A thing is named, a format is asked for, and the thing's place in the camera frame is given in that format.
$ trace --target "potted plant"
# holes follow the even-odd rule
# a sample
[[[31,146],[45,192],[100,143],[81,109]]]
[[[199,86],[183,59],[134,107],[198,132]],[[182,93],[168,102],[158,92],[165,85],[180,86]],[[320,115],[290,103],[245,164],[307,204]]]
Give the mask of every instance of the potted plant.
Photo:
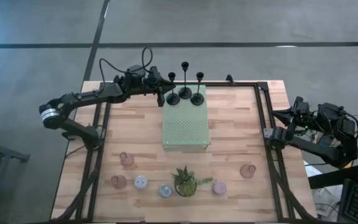
[[[197,185],[205,184],[213,180],[212,177],[203,180],[194,178],[194,171],[187,171],[187,166],[184,169],[177,168],[178,174],[172,174],[175,179],[175,190],[182,197],[191,197],[197,189]]]

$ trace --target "black cable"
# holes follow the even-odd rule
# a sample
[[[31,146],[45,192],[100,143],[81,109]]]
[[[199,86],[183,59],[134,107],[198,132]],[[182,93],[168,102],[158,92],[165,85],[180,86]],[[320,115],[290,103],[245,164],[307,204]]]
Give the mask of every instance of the black cable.
[[[350,116],[351,118],[353,118],[353,120],[356,122],[357,125],[357,136],[356,139],[358,139],[358,119],[355,118],[353,115],[349,114],[348,112],[345,112],[346,115]]]
[[[150,51],[150,60],[149,60],[149,62],[147,62],[147,64],[144,65],[144,52],[146,51],[146,49],[148,49],[148,50]],[[141,66],[140,68],[135,69],[135,70],[123,71],[123,70],[121,70],[121,69],[116,68],[114,65],[112,65],[110,62],[108,62],[108,61],[107,61],[106,59],[104,59],[104,58],[101,58],[101,59],[99,60],[99,63],[100,63],[101,61],[104,61],[104,62],[106,62],[111,68],[113,68],[113,69],[114,69],[115,71],[117,71],[117,72],[121,72],[121,73],[131,72],[131,73],[133,73],[133,74],[136,74],[136,73],[134,73],[134,72],[139,71],[139,70],[142,70],[142,69],[148,71],[148,70],[146,69],[146,67],[149,66],[149,65],[152,63],[152,60],[153,60],[153,50],[152,50],[151,48],[149,48],[149,47],[145,47],[145,48],[143,49],[143,51],[142,51],[142,66]]]
[[[150,51],[150,60],[149,60],[149,62],[147,62],[147,64],[145,65],[145,64],[144,64],[144,52],[146,51],[146,49],[148,49],[148,50]],[[131,70],[130,72],[131,72],[132,74],[135,74],[135,75],[140,75],[140,74],[135,73],[135,72],[138,71],[138,70],[141,70],[141,69],[144,69],[145,71],[150,72],[150,70],[147,70],[146,67],[149,66],[149,65],[152,63],[152,60],[153,60],[153,50],[152,50],[151,48],[149,48],[149,47],[145,47],[145,48],[143,49],[143,51],[142,51],[142,66],[141,66],[140,68],[135,69],[135,70]],[[106,59],[104,59],[104,58],[99,59],[99,69],[100,69],[100,74],[101,74],[102,79],[103,79],[103,86],[102,86],[102,87],[100,88],[100,90],[99,90],[98,92],[96,92],[95,94],[101,93],[101,92],[104,90],[104,86],[106,85],[106,81],[105,81],[105,79],[104,79],[104,73],[103,73],[103,69],[102,69],[102,62],[106,62],[111,68],[113,68],[113,69],[114,69],[115,71],[117,71],[117,72],[121,72],[121,73],[126,73],[126,72],[128,72],[128,71],[123,71],[123,70],[121,70],[121,69],[116,68],[112,63],[108,62],[108,61],[107,61]]]
[[[311,112],[311,115],[310,115],[310,116],[313,117],[315,112],[317,112],[317,110]]]
[[[150,51],[150,60],[147,63],[147,65],[144,65],[144,52],[146,51],[146,49],[148,49]],[[152,49],[150,47],[143,48],[143,51],[142,51],[142,66],[143,66],[144,70],[146,70],[146,72],[150,72],[150,70],[147,70],[146,67],[149,66],[150,63],[152,63],[152,60],[153,60],[153,51],[152,51]]]
[[[320,126],[320,124],[318,124],[318,122],[317,122],[314,118],[312,118],[312,120],[314,121],[314,123],[316,123],[317,127],[318,127],[324,134],[330,134],[330,133],[328,133],[326,130],[324,130],[324,129]]]
[[[321,110],[321,113],[324,115],[324,117],[326,118],[326,120],[327,120],[327,122],[328,122],[328,125],[329,125],[329,133],[332,134],[332,133],[333,133],[333,127],[331,126],[331,122],[329,121],[328,116],[327,116],[326,113],[324,112],[324,109],[325,109],[325,108],[323,108],[323,109]]]
[[[305,166],[321,166],[321,165],[327,165],[328,163],[324,163],[324,164],[308,164]]]
[[[85,147],[85,145],[79,147],[78,149],[75,149],[75,150],[69,152],[69,153],[65,156],[65,158],[67,158],[69,155],[73,154],[74,152],[76,152],[76,151],[78,151],[78,150],[80,150],[80,149],[82,149],[82,148],[84,148],[84,147]]]
[[[329,205],[329,204],[325,204],[325,203],[314,203],[315,205],[327,205],[327,206],[330,206],[336,213],[339,214],[338,210],[336,210],[332,205]]]

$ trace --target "pink vase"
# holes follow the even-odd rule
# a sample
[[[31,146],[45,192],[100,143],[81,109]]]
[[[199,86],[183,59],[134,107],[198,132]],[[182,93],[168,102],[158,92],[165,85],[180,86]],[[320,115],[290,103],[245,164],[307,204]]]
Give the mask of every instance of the pink vase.
[[[131,153],[126,153],[126,152],[122,152],[120,155],[119,155],[119,158],[120,158],[120,162],[121,162],[121,165],[123,166],[131,166],[135,159],[134,159],[134,155],[132,155]]]
[[[123,175],[115,175],[111,178],[111,183],[115,189],[123,189],[127,185],[127,179]]]
[[[240,174],[243,178],[245,179],[250,179],[254,176],[254,173],[256,171],[256,166],[255,165],[243,165],[241,168],[240,168]]]

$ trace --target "pink ball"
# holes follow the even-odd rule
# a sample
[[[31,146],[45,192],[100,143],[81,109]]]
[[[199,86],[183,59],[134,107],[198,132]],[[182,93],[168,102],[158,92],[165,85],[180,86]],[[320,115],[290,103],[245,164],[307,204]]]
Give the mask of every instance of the pink ball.
[[[227,187],[223,181],[217,180],[214,184],[213,190],[218,195],[224,195],[226,193]]]

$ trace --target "black floor line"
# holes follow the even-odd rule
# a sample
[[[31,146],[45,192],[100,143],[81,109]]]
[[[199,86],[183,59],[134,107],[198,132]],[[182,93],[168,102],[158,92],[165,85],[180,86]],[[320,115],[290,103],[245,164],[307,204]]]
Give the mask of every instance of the black floor line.
[[[167,42],[167,43],[102,43],[100,49],[130,48],[205,48],[205,47],[358,47],[358,42]]]
[[[0,49],[72,49],[91,48],[92,44],[0,44]]]
[[[104,0],[102,11],[100,12],[98,28],[96,29],[96,33],[94,34],[94,39],[92,43],[91,53],[89,54],[88,63],[86,64],[85,74],[83,81],[89,81],[91,78],[91,72],[93,68],[94,58],[96,56],[96,51],[98,50],[98,44],[100,41],[100,37],[102,35],[104,21],[106,19],[107,10],[109,7],[110,0]]]
[[[101,30],[95,40],[100,39]],[[94,60],[97,49],[133,48],[214,48],[214,47],[358,47],[358,42],[166,42],[166,43],[96,43],[96,44],[0,44],[0,49],[85,49],[91,48]]]

